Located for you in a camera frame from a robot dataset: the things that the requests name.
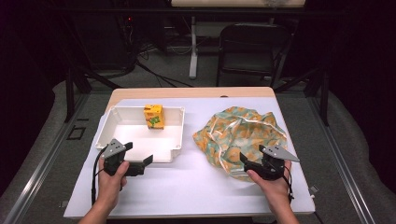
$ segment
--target white plastic tray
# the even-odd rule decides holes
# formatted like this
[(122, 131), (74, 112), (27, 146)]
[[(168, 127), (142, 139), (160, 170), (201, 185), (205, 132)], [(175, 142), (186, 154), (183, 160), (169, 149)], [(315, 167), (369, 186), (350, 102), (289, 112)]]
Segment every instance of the white plastic tray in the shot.
[(171, 162), (181, 150), (184, 107), (163, 106), (163, 130), (149, 129), (143, 109), (143, 106), (111, 107), (105, 114), (105, 124), (99, 131), (96, 148), (100, 150), (116, 138), (123, 144), (134, 144), (125, 154), (126, 161), (142, 161), (153, 155), (153, 162)]

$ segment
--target crumpled fabric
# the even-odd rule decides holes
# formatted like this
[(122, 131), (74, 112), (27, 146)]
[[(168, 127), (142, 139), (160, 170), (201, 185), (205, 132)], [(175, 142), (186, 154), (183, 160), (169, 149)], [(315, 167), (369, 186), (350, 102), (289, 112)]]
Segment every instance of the crumpled fabric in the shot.
[(233, 106), (216, 113), (206, 126), (193, 134), (195, 144), (210, 164), (237, 179), (251, 181), (239, 160), (242, 152), (250, 161), (262, 163), (259, 145), (287, 149), (287, 136), (272, 112), (260, 115), (254, 109)]

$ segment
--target black chair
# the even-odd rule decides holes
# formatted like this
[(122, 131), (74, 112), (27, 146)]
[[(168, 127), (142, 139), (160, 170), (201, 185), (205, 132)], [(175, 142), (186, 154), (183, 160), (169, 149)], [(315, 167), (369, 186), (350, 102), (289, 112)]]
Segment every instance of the black chair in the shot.
[(219, 37), (216, 86), (222, 73), (271, 77), (289, 48), (291, 32), (275, 24), (237, 23), (225, 27)]

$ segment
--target dark background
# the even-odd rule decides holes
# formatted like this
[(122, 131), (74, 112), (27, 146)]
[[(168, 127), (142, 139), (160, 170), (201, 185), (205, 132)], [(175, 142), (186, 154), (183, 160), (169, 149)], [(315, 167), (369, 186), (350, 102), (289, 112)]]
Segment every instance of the dark background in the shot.
[[(307, 10), (340, 10), (369, 4), (359, 1), (307, 2)], [(52, 88), (64, 80), (65, 58), (51, 38), (46, 19), (33, 1), (0, 3), (0, 69), (2, 80), (1, 167), (3, 194), (18, 172), (54, 101)], [(333, 57), (331, 91), (360, 125), (370, 147), (370, 162), (381, 180), (396, 193), (395, 152), (396, 21), (391, 1), (361, 11), (359, 22)], [(299, 76), (318, 64), (332, 47), (339, 21), (301, 20), (284, 72)], [(81, 63), (88, 59), (62, 33), (63, 42)]]

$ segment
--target gray carpet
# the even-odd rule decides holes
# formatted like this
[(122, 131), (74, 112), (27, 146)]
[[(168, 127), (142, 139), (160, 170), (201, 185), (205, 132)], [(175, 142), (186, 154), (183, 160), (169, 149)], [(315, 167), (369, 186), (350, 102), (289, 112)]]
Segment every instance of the gray carpet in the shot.
[[(195, 80), (188, 78), (189, 54), (170, 54), (165, 57), (162, 53), (152, 52), (148, 60), (141, 61), (158, 74), (193, 86), (214, 86), (215, 84), (217, 57), (213, 55), (199, 57), (198, 78)], [(163, 81), (158, 81), (155, 76), (144, 72), (139, 67), (136, 67), (128, 76), (112, 80), (129, 88), (168, 87)], [(63, 218), (65, 207), (60, 207), (59, 204), (62, 201), (68, 201), (71, 196), (80, 168), (96, 132), (99, 118), (103, 115), (110, 96), (108, 87), (95, 80), (91, 80), (91, 84), (94, 91), (90, 95), (77, 94), (77, 96), (81, 96), (81, 99), (84, 99), (84, 104), (69, 124), (70, 126), (75, 125), (76, 128), (84, 127), (84, 134), (80, 140), (67, 140), (67, 135), (62, 138), (59, 154), (57, 154), (56, 160), (36, 196), (27, 206), (21, 223), (76, 223), (75, 220)], [(266, 80), (260, 81), (253, 77), (236, 81), (224, 78), (220, 84), (222, 86), (260, 86), (268, 83)], [(319, 188), (314, 199), (318, 215), (324, 223), (362, 223), (346, 185), (338, 173), (332, 155), (332, 147), (323, 132), (321, 121), (316, 116), (317, 112), (315, 108), (312, 108), (310, 99), (304, 98), (302, 94), (303, 86), (297, 86), (276, 97), (301, 160), (308, 186), (316, 185)], [(49, 120), (37, 138), (24, 165), (0, 200), (2, 222), (5, 222), (9, 211), (20, 197), (43, 155), (52, 147), (57, 133), (64, 128), (64, 86), (59, 85), (54, 91), (57, 98)], [(329, 122), (333, 137), (347, 161), (350, 172), (354, 176), (375, 222), (395, 223), (395, 195), (378, 180), (375, 170), (368, 162), (368, 147), (361, 130), (333, 95), (330, 97)], [(85, 196), (90, 196), (90, 194), (91, 190), (87, 189)], [(319, 223), (314, 215), (298, 216), (298, 218), (301, 223)], [(228, 219), (227, 222), (234, 223), (237, 220)], [(271, 217), (254, 217), (254, 220), (269, 222), (273, 219)]]

